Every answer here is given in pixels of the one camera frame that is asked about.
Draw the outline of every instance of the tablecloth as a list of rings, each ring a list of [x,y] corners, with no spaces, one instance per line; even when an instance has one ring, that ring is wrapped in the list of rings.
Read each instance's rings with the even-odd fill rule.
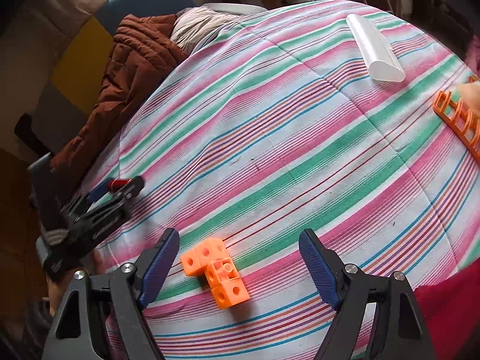
[[[350,13],[386,36],[402,83],[368,76]],[[313,358],[333,312],[298,252],[304,228],[345,263],[403,271],[412,287],[477,257],[478,166],[431,109],[438,90],[470,74],[418,28],[342,0],[239,18],[182,63],[82,185],[146,181],[131,220],[99,247],[109,269],[173,227],[180,254],[222,238],[243,278],[251,299],[219,310],[206,281],[186,277],[177,259],[145,310],[165,357]],[[367,307],[356,354],[373,315]]]

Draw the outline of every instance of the silver bolt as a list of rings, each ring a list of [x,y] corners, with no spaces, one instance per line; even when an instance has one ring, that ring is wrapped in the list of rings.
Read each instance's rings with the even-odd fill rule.
[[[85,271],[76,271],[74,274],[73,274],[73,278],[75,280],[81,280],[85,277]]]
[[[403,272],[400,272],[400,271],[393,272],[393,277],[395,280],[398,280],[398,281],[405,280],[405,275],[403,274]]]
[[[135,268],[135,265],[133,265],[131,262],[126,262],[121,266],[121,271],[125,274],[130,273],[133,271]]]
[[[359,271],[359,268],[355,264],[347,264],[347,265],[345,265],[345,270],[349,274],[355,274]]]

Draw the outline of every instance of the brown jacket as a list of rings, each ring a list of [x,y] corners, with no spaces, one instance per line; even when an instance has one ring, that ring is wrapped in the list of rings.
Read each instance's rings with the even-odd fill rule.
[[[142,19],[128,15],[121,21],[98,102],[78,136],[52,159],[62,200],[73,194],[96,157],[143,101],[186,59],[169,39],[175,20],[175,15]]]

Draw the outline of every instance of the orange cube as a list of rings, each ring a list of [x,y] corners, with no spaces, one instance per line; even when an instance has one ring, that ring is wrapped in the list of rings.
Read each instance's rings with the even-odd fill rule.
[[[226,309],[250,299],[240,278],[222,281],[219,286],[212,288],[212,295],[219,309]]]
[[[237,279],[239,273],[230,257],[225,259],[216,259],[208,263],[205,269],[205,276],[207,277],[210,288],[215,288],[220,285],[222,281]]]
[[[207,238],[180,256],[180,262],[187,276],[200,276],[208,263],[226,257],[229,257],[229,253],[223,241],[219,238]]]

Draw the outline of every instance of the orange plastic basket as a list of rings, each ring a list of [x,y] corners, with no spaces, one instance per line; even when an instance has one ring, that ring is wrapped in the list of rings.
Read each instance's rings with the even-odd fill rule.
[[[460,99],[452,100],[452,92],[439,92],[432,106],[435,114],[453,130],[480,165],[480,122],[475,112]]]

